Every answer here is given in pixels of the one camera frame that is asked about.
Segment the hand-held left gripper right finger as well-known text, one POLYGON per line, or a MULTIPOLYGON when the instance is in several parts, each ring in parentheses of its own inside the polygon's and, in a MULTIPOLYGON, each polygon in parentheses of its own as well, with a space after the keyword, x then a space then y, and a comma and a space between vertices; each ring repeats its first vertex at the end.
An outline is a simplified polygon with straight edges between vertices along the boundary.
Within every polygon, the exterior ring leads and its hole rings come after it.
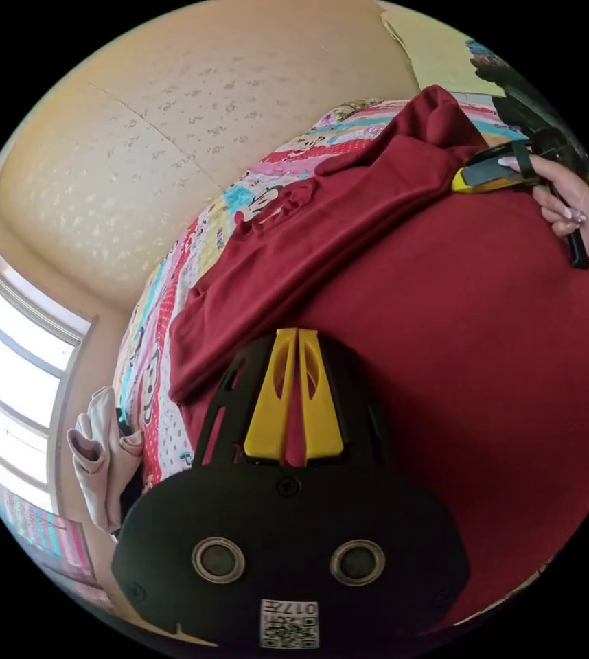
POLYGON ((299 329, 301 410, 307 457, 339 457, 344 443, 318 333, 299 329))

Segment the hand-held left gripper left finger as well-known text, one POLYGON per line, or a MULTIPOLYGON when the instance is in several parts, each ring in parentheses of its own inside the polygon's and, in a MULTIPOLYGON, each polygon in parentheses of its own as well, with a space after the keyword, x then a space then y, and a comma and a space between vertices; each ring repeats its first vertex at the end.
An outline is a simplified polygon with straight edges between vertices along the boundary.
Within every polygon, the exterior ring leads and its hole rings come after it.
POLYGON ((277 330, 244 440, 251 460, 283 460, 296 369, 296 329, 277 330))

